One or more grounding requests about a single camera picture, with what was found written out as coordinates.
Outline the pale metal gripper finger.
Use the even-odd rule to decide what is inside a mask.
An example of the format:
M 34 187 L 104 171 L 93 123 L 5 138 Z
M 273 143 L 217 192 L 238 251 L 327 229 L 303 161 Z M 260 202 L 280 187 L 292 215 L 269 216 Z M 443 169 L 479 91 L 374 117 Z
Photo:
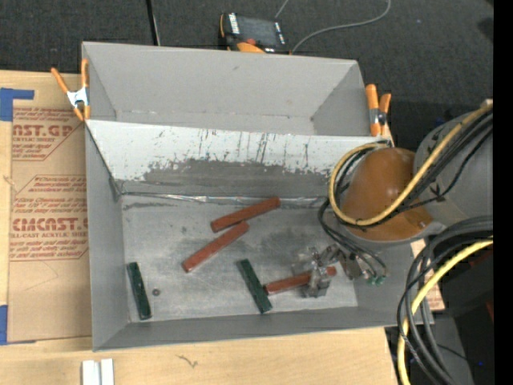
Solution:
M 301 295 L 304 298 L 319 298 L 325 296 L 330 287 L 332 277 L 329 267 L 312 269 L 309 272 L 306 285 L 301 288 Z
M 294 274 L 317 271 L 327 274 L 328 268 L 338 260 L 339 248 L 329 245 L 319 250 L 314 246 L 299 249 L 293 257 L 292 271 Z

